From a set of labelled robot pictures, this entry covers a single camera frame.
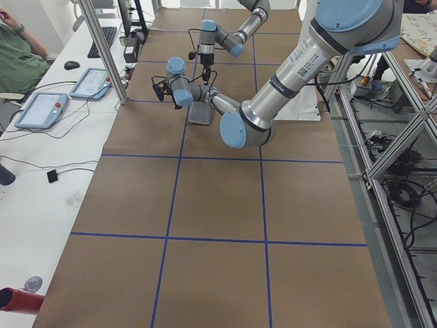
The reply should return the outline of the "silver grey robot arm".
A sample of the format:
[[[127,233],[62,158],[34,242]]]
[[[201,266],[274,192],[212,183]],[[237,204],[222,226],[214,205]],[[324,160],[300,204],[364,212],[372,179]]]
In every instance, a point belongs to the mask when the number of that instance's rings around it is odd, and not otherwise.
[[[238,103],[215,87],[196,85],[185,75],[185,62],[172,57],[167,76],[153,85],[159,99],[170,95],[176,107],[203,102],[221,114],[220,134],[231,148],[262,146],[275,134],[278,112],[338,55],[364,55],[399,44],[403,1],[316,1],[309,34],[264,86]]]
[[[228,32],[215,20],[203,19],[200,29],[189,29],[188,34],[192,41],[193,50],[188,53],[188,59],[193,60],[200,56],[203,66],[201,78],[204,85],[209,85],[214,65],[216,46],[227,51],[233,57],[239,57],[247,40],[268,20],[270,2],[264,0],[238,1],[251,15],[234,32]]]

